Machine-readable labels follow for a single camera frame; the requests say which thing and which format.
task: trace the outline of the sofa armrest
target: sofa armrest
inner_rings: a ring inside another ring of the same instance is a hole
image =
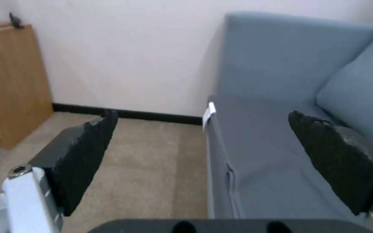
[[[313,101],[372,40],[373,26],[259,12],[226,16],[217,94]]]

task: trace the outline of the white tag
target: white tag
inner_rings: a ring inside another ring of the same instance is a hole
[[[208,120],[211,118],[212,114],[216,112],[215,105],[213,102],[208,103],[208,108],[205,110],[204,115],[202,117],[202,129],[205,130],[205,126],[207,125]]]

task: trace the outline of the black foam pad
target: black foam pad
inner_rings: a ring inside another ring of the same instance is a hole
[[[351,145],[332,123],[294,111],[288,121],[312,164],[336,195],[358,215],[373,204],[373,160]]]
[[[57,206],[70,216],[98,170],[118,121],[116,111],[100,120],[66,128],[29,164],[43,168]]]

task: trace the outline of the beige carpet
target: beige carpet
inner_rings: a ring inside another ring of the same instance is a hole
[[[0,149],[0,186],[62,129],[96,118],[55,113],[14,149]],[[102,165],[62,232],[117,218],[206,218],[205,138],[199,126],[119,119]]]

